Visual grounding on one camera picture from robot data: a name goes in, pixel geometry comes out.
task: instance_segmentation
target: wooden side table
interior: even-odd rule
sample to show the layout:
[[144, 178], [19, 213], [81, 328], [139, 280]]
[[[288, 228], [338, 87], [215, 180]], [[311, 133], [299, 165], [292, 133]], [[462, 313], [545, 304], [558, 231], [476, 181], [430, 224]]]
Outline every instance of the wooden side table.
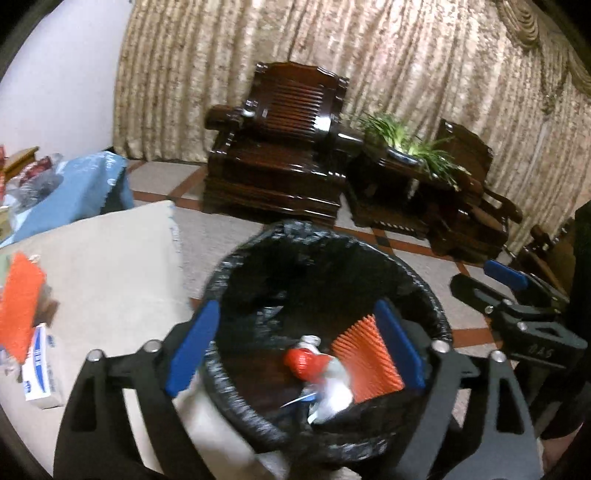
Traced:
[[355, 225], [377, 227], [425, 238], [428, 225], [422, 220], [426, 206], [418, 184], [451, 190], [446, 182], [422, 171], [406, 155], [364, 145], [347, 171], [346, 195]]

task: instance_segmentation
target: potted plant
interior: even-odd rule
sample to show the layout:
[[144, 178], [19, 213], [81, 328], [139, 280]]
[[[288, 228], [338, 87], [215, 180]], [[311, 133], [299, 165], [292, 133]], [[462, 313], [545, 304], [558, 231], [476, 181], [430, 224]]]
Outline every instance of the potted plant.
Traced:
[[[455, 190], [459, 190], [459, 187], [454, 173], [458, 170], [469, 173], [464, 167], [452, 162], [447, 152], [436, 148], [438, 143], [447, 138], [435, 142], [423, 141], [409, 134], [404, 123], [387, 113], [367, 114], [359, 122], [365, 131], [367, 143], [386, 148], [391, 157], [402, 163], [417, 166], [432, 178], [445, 181]], [[417, 180], [413, 183], [415, 185], [410, 196], [418, 187]]]

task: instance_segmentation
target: black trash bag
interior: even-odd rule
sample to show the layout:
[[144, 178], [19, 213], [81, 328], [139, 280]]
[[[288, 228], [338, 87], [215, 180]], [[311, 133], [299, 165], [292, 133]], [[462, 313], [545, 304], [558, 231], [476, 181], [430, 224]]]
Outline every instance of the black trash bag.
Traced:
[[381, 455], [412, 423], [424, 395], [404, 390], [310, 426], [297, 398], [302, 382], [283, 364], [302, 335], [333, 340], [387, 297], [433, 339], [452, 342], [443, 308], [405, 262], [343, 233], [287, 220], [267, 227], [218, 266], [206, 300], [220, 301], [220, 326], [203, 362], [207, 392], [257, 452], [289, 450], [307, 460], [349, 464]]

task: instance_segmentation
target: wooden armchair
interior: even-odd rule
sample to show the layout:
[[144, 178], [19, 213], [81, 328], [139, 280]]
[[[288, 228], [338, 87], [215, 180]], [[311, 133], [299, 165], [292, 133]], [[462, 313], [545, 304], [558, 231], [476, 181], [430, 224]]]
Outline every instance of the wooden armchair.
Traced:
[[533, 240], [514, 258], [511, 268], [536, 275], [564, 295], [570, 295], [574, 277], [574, 219], [567, 220], [554, 239], [540, 225], [530, 230]]
[[258, 63], [240, 108], [216, 105], [203, 207], [271, 210], [332, 225], [345, 186], [346, 152], [362, 140], [339, 115], [348, 80], [298, 63]]
[[[470, 174], [457, 175], [459, 192], [439, 191], [426, 196], [431, 248], [439, 255], [460, 250], [478, 260], [496, 258], [509, 237], [509, 219], [521, 223], [523, 215], [510, 200], [485, 186], [492, 151], [477, 135], [444, 119], [437, 139], [444, 140], [439, 148]], [[487, 201], [485, 194], [498, 206]]]

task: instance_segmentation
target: blue cloth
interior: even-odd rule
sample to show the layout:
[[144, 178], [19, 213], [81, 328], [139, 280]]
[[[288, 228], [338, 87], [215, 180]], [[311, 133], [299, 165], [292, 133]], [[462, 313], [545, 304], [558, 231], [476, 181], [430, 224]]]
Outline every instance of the blue cloth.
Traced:
[[65, 162], [62, 171], [58, 171], [63, 175], [62, 183], [46, 199], [21, 214], [26, 214], [22, 225], [2, 246], [99, 215], [109, 195], [116, 197], [117, 209], [133, 208], [126, 166], [126, 158], [111, 152]]

